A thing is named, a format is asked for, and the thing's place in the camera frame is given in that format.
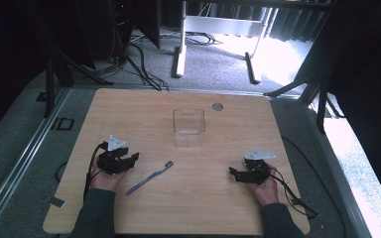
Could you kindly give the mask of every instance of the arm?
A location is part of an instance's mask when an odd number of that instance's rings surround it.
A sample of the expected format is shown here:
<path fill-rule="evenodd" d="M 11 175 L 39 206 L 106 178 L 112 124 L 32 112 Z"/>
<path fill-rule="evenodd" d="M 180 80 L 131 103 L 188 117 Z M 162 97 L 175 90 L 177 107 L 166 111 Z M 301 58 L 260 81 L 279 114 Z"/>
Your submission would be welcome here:
<path fill-rule="evenodd" d="M 261 208 L 261 216 L 266 238 L 299 238 L 305 237 L 294 223 L 289 209 L 278 200 L 277 182 L 268 177 L 264 183 L 247 183 Z"/>
<path fill-rule="evenodd" d="M 98 158 L 94 160 L 90 190 L 70 233 L 70 238 L 113 238 L 115 235 L 114 201 L 117 185 L 125 177 L 126 172 L 110 176 L 100 171 L 97 161 Z"/>

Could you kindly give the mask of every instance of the clear plastic container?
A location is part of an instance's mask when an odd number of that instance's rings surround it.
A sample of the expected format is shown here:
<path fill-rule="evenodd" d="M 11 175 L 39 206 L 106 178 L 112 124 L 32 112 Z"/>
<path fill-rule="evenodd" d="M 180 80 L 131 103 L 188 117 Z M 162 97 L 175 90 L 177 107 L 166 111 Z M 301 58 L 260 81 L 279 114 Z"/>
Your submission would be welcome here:
<path fill-rule="evenodd" d="M 177 109 L 173 111 L 176 147 L 200 147 L 205 133 L 202 109 Z"/>

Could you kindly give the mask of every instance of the gray sleeve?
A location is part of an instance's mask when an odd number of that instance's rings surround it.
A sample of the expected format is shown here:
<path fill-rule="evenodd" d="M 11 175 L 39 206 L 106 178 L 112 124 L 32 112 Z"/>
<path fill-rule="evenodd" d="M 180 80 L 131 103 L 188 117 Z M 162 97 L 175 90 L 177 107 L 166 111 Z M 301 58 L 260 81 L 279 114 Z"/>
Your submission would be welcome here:
<path fill-rule="evenodd" d="M 109 190 L 90 189 L 69 237 L 113 238 L 115 195 Z"/>
<path fill-rule="evenodd" d="M 265 238 L 301 238 L 303 232 L 294 223 L 289 209 L 283 203 L 273 203 L 261 208 Z"/>

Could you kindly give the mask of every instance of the human hand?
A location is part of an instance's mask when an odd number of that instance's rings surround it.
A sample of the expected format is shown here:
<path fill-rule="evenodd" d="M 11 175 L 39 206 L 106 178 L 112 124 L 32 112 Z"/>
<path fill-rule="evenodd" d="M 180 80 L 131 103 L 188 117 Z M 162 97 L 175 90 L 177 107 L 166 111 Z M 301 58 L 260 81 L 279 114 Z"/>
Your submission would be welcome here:
<path fill-rule="evenodd" d="M 98 188 L 98 189 L 111 190 L 113 192 L 116 192 L 117 185 L 126 176 L 127 171 L 119 173 L 119 174 L 115 174 L 113 176 L 108 175 L 106 172 L 102 171 L 97 166 L 98 160 L 99 160 L 99 157 L 96 157 L 92 165 L 91 177 L 93 179 L 91 180 L 90 188 Z"/>
<path fill-rule="evenodd" d="M 275 167 L 268 165 L 271 168 L 270 174 L 275 175 Z M 272 178 L 268 177 L 264 183 L 258 185 L 256 183 L 246 183 L 249 188 L 252 190 L 258 202 L 262 205 L 268 205 L 271 203 L 278 203 L 278 191 L 277 191 L 277 182 Z"/>

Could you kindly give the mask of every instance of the wooden tabletop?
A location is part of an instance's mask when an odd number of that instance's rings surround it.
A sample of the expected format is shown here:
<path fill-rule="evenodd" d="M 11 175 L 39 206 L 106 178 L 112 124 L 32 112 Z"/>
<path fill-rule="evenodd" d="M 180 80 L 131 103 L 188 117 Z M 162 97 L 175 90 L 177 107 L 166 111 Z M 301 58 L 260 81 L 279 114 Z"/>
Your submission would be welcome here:
<path fill-rule="evenodd" d="M 220 103 L 216 111 L 212 104 Z M 202 109 L 201 147 L 175 147 L 173 110 Z M 268 163 L 299 195 L 269 100 L 261 96 L 149 90 L 99 89 L 72 150 L 44 223 L 49 233 L 69 233 L 82 207 L 91 155 L 109 136 L 126 141 L 129 155 L 139 152 L 135 168 L 121 181 L 115 205 L 115 229 L 127 234 L 263 234 L 253 194 L 228 171 L 246 171 L 243 157 L 255 149 L 274 153 Z M 174 165 L 131 195 L 126 191 L 165 163 Z M 279 185 L 280 201 L 287 203 Z M 296 224 L 310 231 L 305 216 L 290 207 Z"/>

